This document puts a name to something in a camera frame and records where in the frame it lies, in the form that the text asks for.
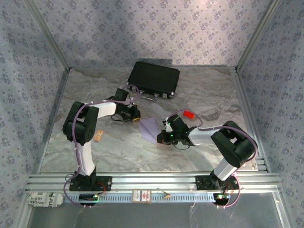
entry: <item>label sticker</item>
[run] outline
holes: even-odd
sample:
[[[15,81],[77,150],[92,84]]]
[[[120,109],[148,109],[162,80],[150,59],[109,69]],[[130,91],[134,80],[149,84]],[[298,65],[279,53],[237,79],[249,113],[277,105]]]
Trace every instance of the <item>label sticker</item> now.
[[[133,190],[132,203],[151,203],[151,190]]]

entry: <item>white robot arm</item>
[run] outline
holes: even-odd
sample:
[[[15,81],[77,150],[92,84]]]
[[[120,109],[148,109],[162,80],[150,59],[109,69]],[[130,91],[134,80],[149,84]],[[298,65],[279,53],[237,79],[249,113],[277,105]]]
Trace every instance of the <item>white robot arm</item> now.
[[[116,104],[115,103],[102,103],[102,104],[95,104],[90,105],[90,107],[98,108],[98,116],[97,118],[101,118],[107,115],[114,115],[116,111]],[[95,165],[92,159],[92,151],[91,151],[91,141],[88,141],[84,145],[81,145],[77,142],[77,147],[79,149],[80,155],[80,170],[79,174],[84,176],[89,176],[95,169]]]
[[[131,101],[126,102],[129,93],[123,89],[117,89],[115,96],[110,97],[105,103],[88,105],[81,102],[74,102],[71,110],[63,125],[63,133],[69,141],[73,141],[72,131],[75,131],[76,147],[78,149],[77,161],[79,165],[78,174],[82,176],[90,176],[95,165],[92,159],[91,140],[95,133],[97,119],[104,116],[119,115],[121,121],[127,122],[140,118],[140,112],[137,106]],[[79,113],[75,126],[73,121]]]
[[[223,126],[216,127],[216,129],[222,128],[221,130],[202,131],[198,127],[189,128],[175,114],[166,118],[163,124],[166,130],[157,136],[158,143],[170,145],[181,142],[188,146],[215,144],[218,147],[224,158],[211,172],[211,177],[217,182],[229,178],[255,152],[256,144],[252,144],[254,141],[249,140],[245,132],[233,121],[227,121]]]

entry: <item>glass panel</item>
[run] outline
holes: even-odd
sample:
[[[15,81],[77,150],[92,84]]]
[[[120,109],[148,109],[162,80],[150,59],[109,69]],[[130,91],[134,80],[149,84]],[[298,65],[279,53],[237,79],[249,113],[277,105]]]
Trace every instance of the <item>glass panel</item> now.
[[[82,209],[70,203],[60,208],[34,208],[28,228],[281,228],[272,193],[241,194],[231,208],[211,203],[104,204]]]

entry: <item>black case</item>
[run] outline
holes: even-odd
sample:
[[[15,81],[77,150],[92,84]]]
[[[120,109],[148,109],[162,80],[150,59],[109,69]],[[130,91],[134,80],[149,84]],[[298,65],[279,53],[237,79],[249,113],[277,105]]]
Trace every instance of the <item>black case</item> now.
[[[165,66],[136,62],[128,79],[129,85],[137,86],[143,93],[163,98],[173,98],[180,71]]]

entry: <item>gray marble table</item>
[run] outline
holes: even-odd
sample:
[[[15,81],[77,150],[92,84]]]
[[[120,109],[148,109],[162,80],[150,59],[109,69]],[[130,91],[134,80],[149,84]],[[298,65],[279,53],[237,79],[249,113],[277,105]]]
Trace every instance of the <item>gray marble table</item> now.
[[[98,102],[126,85],[130,68],[71,70],[63,92],[41,172],[72,172],[76,169],[73,144],[62,133],[62,126],[74,101]],[[227,67],[181,67],[173,99],[137,102],[142,118],[154,117],[159,131],[162,120],[176,110],[196,112],[205,127],[235,121],[246,129],[232,76]],[[189,126],[197,119],[185,120]],[[138,122],[114,122],[110,117],[98,120],[96,129],[104,131],[99,142],[92,142],[92,154],[98,172],[103,171],[211,171],[222,159],[215,145],[200,145],[178,150],[172,145],[154,145],[144,140]],[[256,169],[256,161],[243,167]]]

